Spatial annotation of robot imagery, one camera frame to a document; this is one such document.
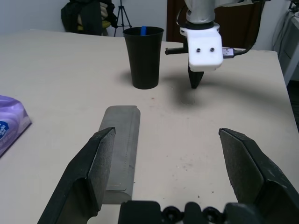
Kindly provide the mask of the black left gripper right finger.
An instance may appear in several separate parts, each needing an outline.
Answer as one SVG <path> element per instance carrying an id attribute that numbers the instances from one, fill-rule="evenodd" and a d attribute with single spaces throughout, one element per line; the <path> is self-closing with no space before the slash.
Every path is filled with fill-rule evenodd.
<path id="1" fill-rule="evenodd" d="M 220 128 L 226 170 L 239 203 L 253 204 L 267 224 L 297 224 L 299 194 L 254 140 Z"/>

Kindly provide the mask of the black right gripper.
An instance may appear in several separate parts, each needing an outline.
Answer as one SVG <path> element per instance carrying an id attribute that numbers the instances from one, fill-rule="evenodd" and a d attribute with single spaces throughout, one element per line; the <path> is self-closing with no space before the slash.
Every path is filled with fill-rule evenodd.
<path id="1" fill-rule="evenodd" d="M 166 55 L 185 54 L 185 53 L 188 53 L 188 48 L 166 48 L 165 49 Z M 194 73 L 193 71 L 191 71 L 190 67 L 188 67 L 188 75 L 189 75 L 191 88 L 196 89 L 203 78 L 204 72 L 201 71 L 201 72 Z"/>

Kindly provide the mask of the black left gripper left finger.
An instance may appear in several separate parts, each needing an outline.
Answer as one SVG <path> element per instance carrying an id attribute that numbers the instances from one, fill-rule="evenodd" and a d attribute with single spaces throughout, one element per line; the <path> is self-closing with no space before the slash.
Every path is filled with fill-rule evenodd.
<path id="1" fill-rule="evenodd" d="M 109 179 L 115 128 L 96 132 L 67 165 L 40 224 L 86 224 L 101 210 Z"/>

